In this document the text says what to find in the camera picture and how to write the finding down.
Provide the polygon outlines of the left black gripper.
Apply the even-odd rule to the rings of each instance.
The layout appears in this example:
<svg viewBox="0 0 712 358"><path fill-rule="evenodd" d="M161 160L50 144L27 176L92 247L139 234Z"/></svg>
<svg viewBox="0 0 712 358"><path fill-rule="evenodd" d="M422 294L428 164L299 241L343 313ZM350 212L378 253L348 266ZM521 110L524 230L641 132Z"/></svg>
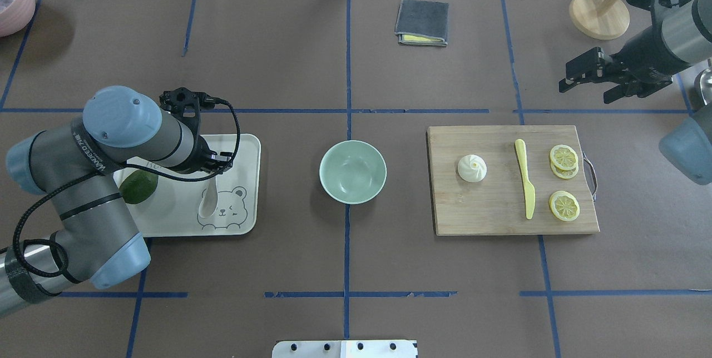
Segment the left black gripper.
<svg viewBox="0 0 712 358"><path fill-rule="evenodd" d="M215 98L180 87L163 92L159 100L161 109L180 123L178 143L170 155L159 161L159 165L180 174L198 171L220 174L232 168L234 152L212 151L199 135L201 111L213 110Z"/></svg>

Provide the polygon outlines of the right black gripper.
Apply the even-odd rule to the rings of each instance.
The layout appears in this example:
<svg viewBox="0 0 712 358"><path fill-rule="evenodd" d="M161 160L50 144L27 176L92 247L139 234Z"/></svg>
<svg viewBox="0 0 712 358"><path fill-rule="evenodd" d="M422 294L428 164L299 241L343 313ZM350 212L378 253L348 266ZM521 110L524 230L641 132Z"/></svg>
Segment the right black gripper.
<svg viewBox="0 0 712 358"><path fill-rule="evenodd" d="M565 78L558 92L565 93L581 84L614 83L603 94L603 103L624 97L648 97L672 83L676 56L668 49L659 28L648 28L627 41L613 59L623 67L623 75L612 70L614 60L603 49L590 49L565 65Z"/></svg>

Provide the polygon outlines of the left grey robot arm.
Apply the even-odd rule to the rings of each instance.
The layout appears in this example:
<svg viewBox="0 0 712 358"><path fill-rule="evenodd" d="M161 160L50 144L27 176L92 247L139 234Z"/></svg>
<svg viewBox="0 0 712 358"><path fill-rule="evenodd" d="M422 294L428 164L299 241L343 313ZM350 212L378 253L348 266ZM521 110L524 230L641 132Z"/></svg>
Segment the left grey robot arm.
<svg viewBox="0 0 712 358"><path fill-rule="evenodd" d="M26 138L8 150L8 175L39 195L2 249L2 317L38 305L88 281L99 290L150 264L113 174L141 158L164 178L209 179L233 165L236 152L216 152L199 134L200 115L230 103L185 87L160 101L126 86L100 89L69 124Z"/></svg>

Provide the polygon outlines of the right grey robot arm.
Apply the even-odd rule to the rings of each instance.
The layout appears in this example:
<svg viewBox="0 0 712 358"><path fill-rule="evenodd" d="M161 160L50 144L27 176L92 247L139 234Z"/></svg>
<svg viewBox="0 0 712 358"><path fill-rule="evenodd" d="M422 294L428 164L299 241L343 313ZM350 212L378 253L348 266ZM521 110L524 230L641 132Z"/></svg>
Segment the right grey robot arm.
<svg viewBox="0 0 712 358"><path fill-rule="evenodd" d="M558 89L582 83L610 82L605 104L624 97L648 97L671 84L674 75L711 56L711 0L626 0L649 11L651 26L636 34L620 52L608 56L600 47L566 64ZM710 106L699 109L659 142L662 155L692 182L711 181Z"/></svg>

